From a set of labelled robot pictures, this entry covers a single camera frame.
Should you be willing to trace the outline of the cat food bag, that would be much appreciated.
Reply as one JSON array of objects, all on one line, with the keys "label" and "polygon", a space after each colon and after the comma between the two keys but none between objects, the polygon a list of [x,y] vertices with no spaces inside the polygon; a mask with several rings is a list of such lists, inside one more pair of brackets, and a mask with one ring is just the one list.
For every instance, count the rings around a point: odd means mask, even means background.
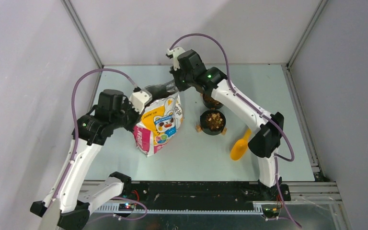
[{"label": "cat food bag", "polygon": [[136,147],[149,157],[161,150],[177,133],[183,123],[184,112],[174,81],[143,89],[152,94],[152,101],[142,112],[133,135]]}]

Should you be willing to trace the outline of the yellow plastic food scoop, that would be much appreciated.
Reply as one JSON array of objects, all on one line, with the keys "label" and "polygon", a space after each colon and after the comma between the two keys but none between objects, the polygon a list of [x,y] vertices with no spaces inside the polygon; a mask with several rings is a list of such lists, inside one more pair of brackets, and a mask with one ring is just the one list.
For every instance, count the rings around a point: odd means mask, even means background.
[{"label": "yellow plastic food scoop", "polygon": [[248,142],[249,142],[249,138],[251,134],[252,134],[252,131],[248,128],[245,131],[243,137],[234,143],[230,151],[230,158],[233,161],[238,161],[239,159],[243,157],[243,155],[248,149]]}]

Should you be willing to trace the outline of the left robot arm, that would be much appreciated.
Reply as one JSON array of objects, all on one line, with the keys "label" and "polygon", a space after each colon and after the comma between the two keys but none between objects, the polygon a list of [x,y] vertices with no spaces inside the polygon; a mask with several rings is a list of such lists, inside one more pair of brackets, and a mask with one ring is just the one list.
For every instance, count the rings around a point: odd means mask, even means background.
[{"label": "left robot arm", "polygon": [[130,97],[119,90],[106,89],[98,103],[74,121],[69,153],[49,194],[32,203],[30,211],[41,217],[39,229],[81,230],[90,215],[115,197],[128,199],[132,195],[131,177],[114,172],[84,194],[80,194],[87,172],[114,130],[132,132],[145,105],[152,100],[146,90],[136,90]]}]

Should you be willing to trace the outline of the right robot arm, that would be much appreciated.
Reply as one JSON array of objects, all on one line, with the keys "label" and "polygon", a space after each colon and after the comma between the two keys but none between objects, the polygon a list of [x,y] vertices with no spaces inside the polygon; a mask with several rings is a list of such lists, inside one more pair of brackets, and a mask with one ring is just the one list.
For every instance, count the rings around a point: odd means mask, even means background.
[{"label": "right robot arm", "polygon": [[217,67],[207,68],[200,55],[194,50],[185,51],[181,47],[168,50],[166,56],[172,59],[170,73],[179,91],[194,87],[230,109],[254,133],[248,142],[249,150],[258,158],[260,196],[265,200],[274,199],[279,189],[279,179],[275,164],[283,136],[284,117],[272,114],[250,100],[229,77]]}]

